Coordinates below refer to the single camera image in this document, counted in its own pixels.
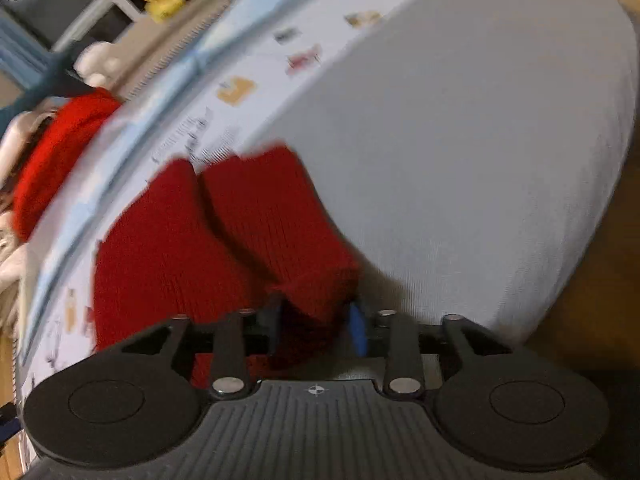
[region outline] black round pad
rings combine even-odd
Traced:
[[[34,446],[62,462],[117,468],[180,443],[200,414],[195,390],[153,356],[105,352],[36,387],[24,423]]]
[[[517,354],[479,357],[435,399],[444,432],[492,465],[547,470],[583,457],[606,430],[609,409],[588,380]]]

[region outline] crosshair symbol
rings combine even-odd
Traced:
[[[309,388],[307,390],[311,395],[315,395],[316,397],[318,395],[322,395],[325,392],[328,392],[329,390],[327,390],[326,388],[323,388],[322,386],[320,386],[320,384],[314,384],[311,388]]]

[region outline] red knit sock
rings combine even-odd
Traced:
[[[87,144],[120,102],[98,88],[60,108],[31,153],[14,191],[14,230],[27,241]]]
[[[210,232],[186,160],[171,162],[113,225],[96,257],[98,350],[177,314],[213,322],[266,299],[254,278]],[[194,383],[206,384],[198,359]]]
[[[325,348],[356,295],[358,265],[297,156],[276,146],[254,158],[228,158],[200,178],[218,237],[292,305],[270,365],[287,367]]]

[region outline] window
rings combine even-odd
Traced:
[[[114,41],[140,17],[131,0],[0,0],[0,5],[49,50],[74,40]]]

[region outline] bed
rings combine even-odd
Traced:
[[[364,308],[521,342],[606,209],[637,97],[616,0],[241,0],[103,129],[37,227],[19,396],[93,351],[96,244],[168,160],[278,139],[356,249]]]

